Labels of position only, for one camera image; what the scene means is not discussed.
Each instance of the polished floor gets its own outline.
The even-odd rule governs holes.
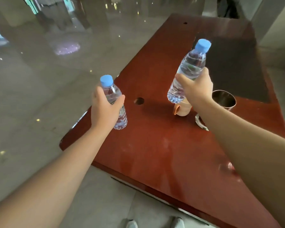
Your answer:
[[[72,7],[40,6],[17,26],[0,21],[0,200],[61,153],[60,139],[91,105],[100,76],[116,77],[172,12],[202,15],[204,5],[73,0]],[[270,75],[285,116],[285,74]],[[127,218],[139,227],[167,227],[172,216],[186,227],[205,226],[91,167],[60,227],[122,228]]]

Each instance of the mug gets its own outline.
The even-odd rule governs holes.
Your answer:
[[[224,90],[214,90],[212,92],[212,99],[228,111],[230,111],[236,105],[235,97],[231,93]],[[195,116],[195,122],[202,129],[209,131],[208,128],[201,123],[199,114]]]
[[[177,114],[179,116],[186,116],[189,114],[191,108],[192,105],[188,102],[186,98],[184,98],[180,103],[175,104],[173,114]]]

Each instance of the person's left hand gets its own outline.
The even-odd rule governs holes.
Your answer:
[[[125,96],[121,95],[113,105],[111,105],[100,86],[97,86],[92,95],[92,108],[91,108],[91,122],[92,126],[109,131],[114,127],[117,122],[119,111],[124,104]]]

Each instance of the blue bottle cap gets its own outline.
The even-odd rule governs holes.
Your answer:
[[[209,42],[206,39],[199,39],[198,43],[195,45],[195,50],[197,50],[200,53],[207,53],[208,50],[210,49],[211,42]]]
[[[111,75],[104,75],[100,77],[100,82],[103,87],[108,87],[113,84],[113,78]]]

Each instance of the sneaker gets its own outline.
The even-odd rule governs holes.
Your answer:
[[[180,217],[175,217],[171,222],[170,228],[185,228],[185,224]]]
[[[136,221],[129,220],[128,223],[127,223],[126,228],[138,228],[138,225],[137,225]]]

